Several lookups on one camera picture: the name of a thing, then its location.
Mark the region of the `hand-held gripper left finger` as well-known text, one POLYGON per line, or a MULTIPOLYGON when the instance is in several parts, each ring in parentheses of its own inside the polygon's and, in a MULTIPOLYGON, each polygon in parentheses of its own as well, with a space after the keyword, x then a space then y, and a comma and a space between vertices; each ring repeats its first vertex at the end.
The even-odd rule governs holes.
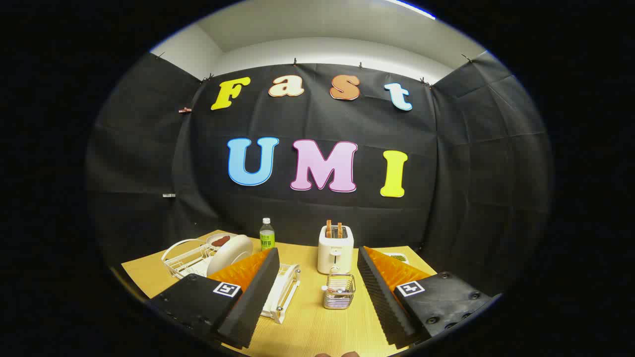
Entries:
POLYGON ((202 341, 247 348, 279 267, 278 249, 266 249, 209 277, 188 274, 149 308, 202 341))

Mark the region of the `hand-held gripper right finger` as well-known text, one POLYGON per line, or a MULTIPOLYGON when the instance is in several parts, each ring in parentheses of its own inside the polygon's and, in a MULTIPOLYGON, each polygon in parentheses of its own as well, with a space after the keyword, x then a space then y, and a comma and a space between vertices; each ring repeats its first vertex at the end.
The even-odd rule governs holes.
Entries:
POLYGON ((424 273, 366 246, 357 266, 387 342, 399 349, 437 340, 494 302, 454 273, 424 273))

